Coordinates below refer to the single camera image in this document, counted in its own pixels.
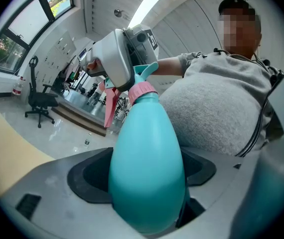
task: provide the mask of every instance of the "black slot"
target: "black slot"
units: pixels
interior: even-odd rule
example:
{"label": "black slot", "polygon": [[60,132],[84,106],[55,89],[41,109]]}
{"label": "black slot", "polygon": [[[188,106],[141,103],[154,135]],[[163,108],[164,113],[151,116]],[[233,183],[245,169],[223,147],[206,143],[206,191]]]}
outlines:
{"label": "black slot", "polygon": [[238,164],[234,165],[233,167],[236,168],[236,169],[240,169],[241,165],[242,164],[238,163]]}
{"label": "black slot", "polygon": [[[109,168],[113,148],[94,155],[71,168],[67,181],[71,190],[89,203],[111,203],[108,194]],[[215,165],[194,153],[182,151],[186,186],[199,186],[216,172]]]}
{"label": "black slot", "polygon": [[175,227],[178,229],[181,228],[196,217],[200,216],[204,211],[204,207],[201,206],[196,199],[190,198],[189,201],[185,203],[184,209],[181,210]]}
{"label": "black slot", "polygon": [[26,219],[30,220],[40,202],[40,199],[41,196],[25,194],[17,204],[16,210],[19,211]]}

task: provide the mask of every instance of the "pink bottle cap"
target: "pink bottle cap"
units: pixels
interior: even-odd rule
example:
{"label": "pink bottle cap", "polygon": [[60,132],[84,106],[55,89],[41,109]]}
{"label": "pink bottle cap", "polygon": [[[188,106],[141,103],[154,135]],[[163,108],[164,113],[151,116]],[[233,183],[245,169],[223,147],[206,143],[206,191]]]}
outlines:
{"label": "pink bottle cap", "polygon": [[129,90],[129,100],[130,100],[131,105],[134,104],[137,98],[139,98],[140,96],[146,93],[150,93],[150,92],[157,93],[157,91],[151,85],[150,82],[139,82],[133,85],[133,87],[131,87]]}

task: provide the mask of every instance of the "sleeve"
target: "sleeve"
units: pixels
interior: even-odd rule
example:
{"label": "sleeve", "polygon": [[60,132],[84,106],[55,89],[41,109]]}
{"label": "sleeve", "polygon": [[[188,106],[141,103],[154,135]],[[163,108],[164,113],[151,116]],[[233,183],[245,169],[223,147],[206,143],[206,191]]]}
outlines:
{"label": "sleeve", "polygon": [[177,56],[181,63],[183,75],[185,74],[185,71],[187,70],[187,68],[190,66],[192,60],[194,58],[198,58],[198,56],[201,54],[202,52],[198,51],[198,52],[192,52],[192,53],[182,53],[181,55]]}

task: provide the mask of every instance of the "small bottle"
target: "small bottle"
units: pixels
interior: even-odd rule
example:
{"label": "small bottle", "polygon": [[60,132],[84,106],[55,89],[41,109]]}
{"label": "small bottle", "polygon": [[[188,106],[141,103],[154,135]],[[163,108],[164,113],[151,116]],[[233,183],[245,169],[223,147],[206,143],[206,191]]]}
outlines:
{"label": "small bottle", "polygon": [[91,133],[88,133],[88,134],[87,134],[87,138],[86,138],[86,140],[84,141],[84,145],[85,145],[86,148],[89,147],[89,143],[90,143],[90,141],[91,141],[91,136],[92,136],[92,134],[91,134]]}
{"label": "small bottle", "polygon": [[21,77],[17,80],[17,82],[14,84],[13,89],[12,89],[12,92],[11,92],[11,95],[12,95],[13,97],[18,97],[18,96],[20,96],[21,90],[22,90],[22,88],[23,88],[23,81],[25,81],[25,80],[24,80],[23,77],[21,76]]}

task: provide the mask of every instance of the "ceiling light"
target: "ceiling light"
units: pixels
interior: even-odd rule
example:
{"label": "ceiling light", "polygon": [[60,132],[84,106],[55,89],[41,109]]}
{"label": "ceiling light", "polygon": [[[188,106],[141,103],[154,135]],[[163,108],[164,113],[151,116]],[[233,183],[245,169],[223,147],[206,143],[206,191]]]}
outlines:
{"label": "ceiling light", "polygon": [[137,11],[135,12],[133,18],[131,19],[130,24],[128,27],[134,27],[142,22],[145,18],[147,13],[152,9],[152,7],[158,2],[159,0],[143,0],[140,6],[138,7]]}

